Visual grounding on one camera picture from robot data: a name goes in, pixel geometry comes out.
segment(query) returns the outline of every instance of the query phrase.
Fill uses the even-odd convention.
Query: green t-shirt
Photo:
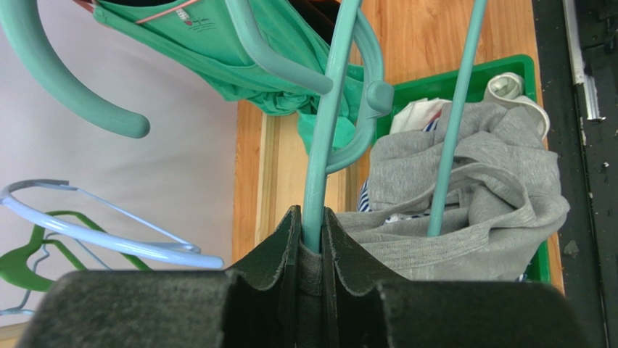
[[[94,18],[193,70],[227,101],[247,99],[268,115],[300,114],[298,133],[307,151],[313,139],[320,96],[258,67],[243,49],[223,0],[203,0],[138,25],[134,22],[186,0],[153,7],[99,1]],[[262,37],[278,54],[324,73],[329,45],[301,18],[288,0],[251,0]],[[337,118],[333,147],[354,136],[363,91],[363,68],[350,65]]]

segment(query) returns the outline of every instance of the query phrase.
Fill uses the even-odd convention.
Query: gray sweatshirt
[[[569,211],[557,155],[544,149],[523,107],[465,106],[440,236],[426,237],[429,217],[383,224],[394,213],[430,207],[449,114],[447,104],[435,132],[379,139],[368,182],[374,211],[337,217],[360,245],[406,278],[513,281]]]

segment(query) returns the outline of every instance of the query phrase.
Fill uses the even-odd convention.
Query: green plastic basket
[[[390,115],[378,119],[374,140],[389,133],[392,118],[409,102],[423,98],[451,100],[453,93],[455,93],[457,73],[456,70],[396,85],[392,100],[392,111]],[[534,101],[537,100],[535,63],[532,58],[526,55],[517,55],[474,66],[466,102],[482,101],[489,80],[504,73],[516,73],[522,76],[525,80],[524,92],[526,96]],[[532,258],[526,274],[528,279],[532,281],[551,282],[546,241],[540,245],[539,250]]]

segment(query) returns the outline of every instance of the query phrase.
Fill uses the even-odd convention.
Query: wooden surface
[[[473,0],[365,0],[363,12],[374,28],[384,54],[386,81],[392,84],[423,78],[458,69],[466,38],[466,29]],[[534,16],[530,0],[489,1],[475,62],[482,63],[515,54],[527,54],[536,64],[537,92],[540,92]],[[234,260],[250,251],[272,231],[290,205],[302,204],[307,156],[296,134],[295,117],[275,121],[278,138],[269,151],[276,161],[271,165],[270,178],[258,178],[260,172],[260,136],[262,115],[246,102],[239,105],[239,150],[236,157],[234,197]],[[356,166],[333,174],[329,178],[326,205],[336,211],[355,205],[357,188],[368,175],[368,157]],[[255,214],[260,187],[269,187],[269,232],[258,230]],[[264,202],[259,203],[264,209]],[[558,239],[550,239],[552,273],[561,289],[561,265]]]
[[[0,328],[0,348],[13,348],[22,336],[28,323],[14,324]]]

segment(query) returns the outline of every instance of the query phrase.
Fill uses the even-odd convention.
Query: black metal frame
[[[577,0],[586,74],[595,78],[600,120],[588,120],[583,85],[573,86],[562,1],[533,1],[549,147],[559,154],[571,204],[559,231],[566,297],[592,347],[618,345],[618,1]]]
[[[225,271],[67,275],[19,347],[587,347],[552,287],[408,281],[354,242],[330,209],[318,310],[308,312],[298,301],[300,231],[293,207]],[[311,345],[298,339],[308,329],[300,318],[317,332]]]

